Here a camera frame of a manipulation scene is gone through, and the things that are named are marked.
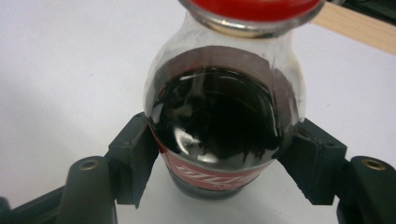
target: white table surface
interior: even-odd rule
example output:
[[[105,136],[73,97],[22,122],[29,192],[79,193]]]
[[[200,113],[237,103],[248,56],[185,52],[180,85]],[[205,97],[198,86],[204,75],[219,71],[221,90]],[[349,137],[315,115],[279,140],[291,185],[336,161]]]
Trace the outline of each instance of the white table surface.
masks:
[[[79,159],[106,154],[143,110],[150,63],[178,29],[177,0],[0,2],[0,195],[12,207],[64,184]],[[294,31],[306,116],[348,146],[396,166],[396,56],[314,24]],[[181,194],[159,158],[141,206],[119,223],[337,223],[273,163],[228,201]]]

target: bottle cap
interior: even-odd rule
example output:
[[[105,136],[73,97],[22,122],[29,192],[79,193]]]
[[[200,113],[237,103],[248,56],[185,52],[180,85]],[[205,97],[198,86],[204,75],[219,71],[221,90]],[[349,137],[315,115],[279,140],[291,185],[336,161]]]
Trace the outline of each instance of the bottle cap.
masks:
[[[201,9],[242,21],[285,21],[304,15],[322,0],[188,0]]]

